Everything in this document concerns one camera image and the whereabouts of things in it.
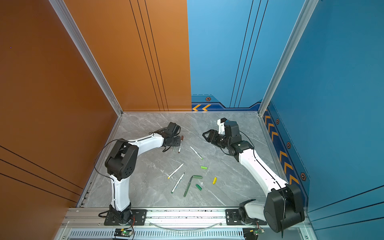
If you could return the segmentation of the dark green capped pen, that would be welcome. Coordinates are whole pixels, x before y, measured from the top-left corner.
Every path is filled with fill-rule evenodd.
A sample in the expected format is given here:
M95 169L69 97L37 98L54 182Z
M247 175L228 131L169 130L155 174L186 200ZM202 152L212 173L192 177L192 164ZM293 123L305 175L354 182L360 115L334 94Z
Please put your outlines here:
M190 186L191 186L192 180L193 180L193 179L202 179L202 178L203 178L203 176L200 176L200 175L192 175L192 176L191 176L191 178L190 178L190 180L189 180L189 182L188 182L188 184L187 184L186 190L185 190L185 192L184 192L184 197L186 197L187 194L188 194L188 191L189 191L189 188L190 188Z

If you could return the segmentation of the white pen light green end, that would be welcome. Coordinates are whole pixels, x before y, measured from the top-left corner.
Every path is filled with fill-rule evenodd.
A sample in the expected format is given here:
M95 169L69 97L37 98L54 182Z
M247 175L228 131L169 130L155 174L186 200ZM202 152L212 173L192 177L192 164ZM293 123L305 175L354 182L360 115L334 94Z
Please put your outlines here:
M190 148L192 149L192 151L201 159L203 160L204 158L192 147L190 146Z

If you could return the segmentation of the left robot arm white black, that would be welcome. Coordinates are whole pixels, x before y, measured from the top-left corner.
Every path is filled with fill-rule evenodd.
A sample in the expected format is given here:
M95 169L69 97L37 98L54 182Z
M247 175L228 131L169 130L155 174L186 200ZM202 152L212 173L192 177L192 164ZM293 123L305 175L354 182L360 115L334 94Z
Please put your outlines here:
M135 213L129 197L130 177L133 174L139 155L153 149L164 147L166 152L171 147L181 144L181 127L170 122L166 128L149 133L148 136L135 140L116 140L105 161L107 177L111 179L112 201L107 211L104 225L132 226Z

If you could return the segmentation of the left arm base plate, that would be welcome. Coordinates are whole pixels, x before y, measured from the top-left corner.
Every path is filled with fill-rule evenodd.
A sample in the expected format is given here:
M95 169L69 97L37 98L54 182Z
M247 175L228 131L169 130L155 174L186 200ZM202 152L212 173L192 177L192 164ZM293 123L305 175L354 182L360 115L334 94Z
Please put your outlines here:
M147 210L133 209L129 211L129 216L124 218L117 217L112 211L108 211L104 225L105 226L144 226L147 217Z

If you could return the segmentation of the white pen brown end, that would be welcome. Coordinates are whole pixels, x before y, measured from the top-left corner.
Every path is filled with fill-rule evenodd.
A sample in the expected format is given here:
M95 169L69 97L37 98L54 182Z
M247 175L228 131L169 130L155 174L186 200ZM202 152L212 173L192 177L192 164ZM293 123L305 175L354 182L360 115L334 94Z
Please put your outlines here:
M180 145L179 145L179 148L178 148L178 153L181 153L183 139L184 139L184 136L181 136Z

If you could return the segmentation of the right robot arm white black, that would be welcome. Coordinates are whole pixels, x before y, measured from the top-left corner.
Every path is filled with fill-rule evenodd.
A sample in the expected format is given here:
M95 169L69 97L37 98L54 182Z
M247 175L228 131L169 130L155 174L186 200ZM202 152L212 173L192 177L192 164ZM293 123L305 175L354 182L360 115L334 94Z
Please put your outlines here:
M218 120L218 130L208 130L203 138L221 150L227 149L244 166L261 186L266 201L263 204L248 200L239 205L240 220L245 225L257 221L267 223L276 233L282 233L305 220L302 191L279 177L258 155L251 139L243 133L236 121Z

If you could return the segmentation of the white pen yellow end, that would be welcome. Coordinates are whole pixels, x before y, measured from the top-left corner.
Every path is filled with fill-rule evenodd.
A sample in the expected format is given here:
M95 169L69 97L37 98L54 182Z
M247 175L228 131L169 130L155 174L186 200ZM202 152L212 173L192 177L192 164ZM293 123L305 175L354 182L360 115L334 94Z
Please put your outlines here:
M170 179L182 166L184 165L184 163L183 164L181 164L178 168L176 168L169 176L168 176L168 179Z

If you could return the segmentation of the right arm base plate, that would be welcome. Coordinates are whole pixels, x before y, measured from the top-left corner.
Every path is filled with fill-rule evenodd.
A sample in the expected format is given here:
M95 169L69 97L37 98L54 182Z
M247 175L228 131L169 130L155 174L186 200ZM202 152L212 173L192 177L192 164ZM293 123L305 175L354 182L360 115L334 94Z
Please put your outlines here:
M267 225L267 222L262 221L260 219L252 219L250 218L245 210L238 209L226 209L226 221L227 225L235 226L235 225Z

